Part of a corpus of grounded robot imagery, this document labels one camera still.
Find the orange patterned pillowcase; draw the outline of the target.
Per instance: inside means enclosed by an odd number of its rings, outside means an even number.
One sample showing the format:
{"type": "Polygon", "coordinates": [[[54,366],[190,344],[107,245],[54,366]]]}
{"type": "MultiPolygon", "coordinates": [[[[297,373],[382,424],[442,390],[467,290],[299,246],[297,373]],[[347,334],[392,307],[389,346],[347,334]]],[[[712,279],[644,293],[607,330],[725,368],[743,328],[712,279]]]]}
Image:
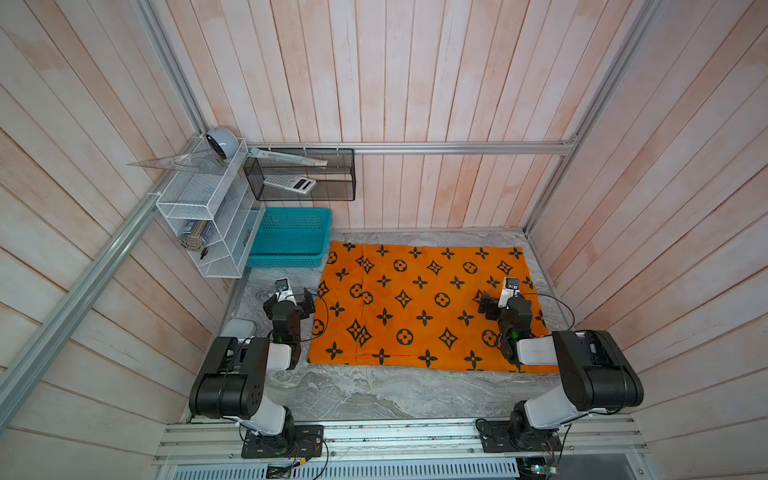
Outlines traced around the orange patterned pillowcase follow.
{"type": "Polygon", "coordinates": [[[509,363],[499,328],[478,311],[517,278],[533,302],[532,332],[548,333],[520,247],[416,247],[334,241],[317,288],[312,364],[555,374],[509,363]]]}

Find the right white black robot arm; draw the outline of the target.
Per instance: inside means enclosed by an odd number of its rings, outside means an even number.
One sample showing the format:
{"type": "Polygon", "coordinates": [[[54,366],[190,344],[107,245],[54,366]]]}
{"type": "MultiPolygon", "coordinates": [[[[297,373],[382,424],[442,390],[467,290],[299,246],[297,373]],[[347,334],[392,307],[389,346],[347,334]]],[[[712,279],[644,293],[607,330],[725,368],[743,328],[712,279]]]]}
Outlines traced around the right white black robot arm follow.
{"type": "Polygon", "coordinates": [[[605,330],[556,330],[533,334],[533,302],[505,288],[499,298],[486,292],[478,312],[498,326],[491,345],[513,366],[555,366],[560,385],[518,403],[510,416],[510,434],[523,438],[553,433],[588,414],[611,415],[644,400],[644,387],[624,353],[605,330]]]}

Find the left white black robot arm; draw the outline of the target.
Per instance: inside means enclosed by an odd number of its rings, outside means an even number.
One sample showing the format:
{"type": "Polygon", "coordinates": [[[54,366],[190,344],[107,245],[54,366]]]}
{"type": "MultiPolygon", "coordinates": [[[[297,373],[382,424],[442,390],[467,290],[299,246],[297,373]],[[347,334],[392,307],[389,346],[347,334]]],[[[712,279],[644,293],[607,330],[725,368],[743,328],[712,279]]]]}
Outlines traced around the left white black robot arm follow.
{"type": "Polygon", "coordinates": [[[255,435],[289,439],[292,414],[268,398],[266,377],[297,366],[301,321],[315,314],[315,299],[309,290],[297,294],[280,279],[264,311],[272,322],[266,336],[256,335],[254,322],[233,319],[213,340],[191,388],[189,410],[195,416],[231,420],[255,435]]]}

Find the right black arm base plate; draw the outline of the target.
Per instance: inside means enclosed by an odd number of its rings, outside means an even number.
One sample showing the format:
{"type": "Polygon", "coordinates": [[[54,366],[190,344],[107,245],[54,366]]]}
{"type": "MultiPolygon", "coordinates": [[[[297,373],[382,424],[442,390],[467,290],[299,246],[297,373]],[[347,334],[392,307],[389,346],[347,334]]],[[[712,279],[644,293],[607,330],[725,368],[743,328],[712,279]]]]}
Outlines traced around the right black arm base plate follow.
{"type": "Polygon", "coordinates": [[[537,430],[525,422],[477,419],[475,421],[485,453],[555,451],[562,446],[555,430],[537,430]]]}

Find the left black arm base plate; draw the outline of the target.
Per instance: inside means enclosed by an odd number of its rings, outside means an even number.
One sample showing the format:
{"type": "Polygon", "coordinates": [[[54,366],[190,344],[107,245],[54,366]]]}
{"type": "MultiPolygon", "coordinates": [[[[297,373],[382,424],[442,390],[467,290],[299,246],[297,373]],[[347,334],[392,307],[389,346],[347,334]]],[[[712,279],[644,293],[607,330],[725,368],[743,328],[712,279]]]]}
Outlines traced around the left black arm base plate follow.
{"type": "Polygon", "coordinates": [[[315,424],[285,426],[283,431],[275,436],[249,431],[243,443],[241,457],[309,460],[323,454],[323,440],[324,427],[315,424]]]}

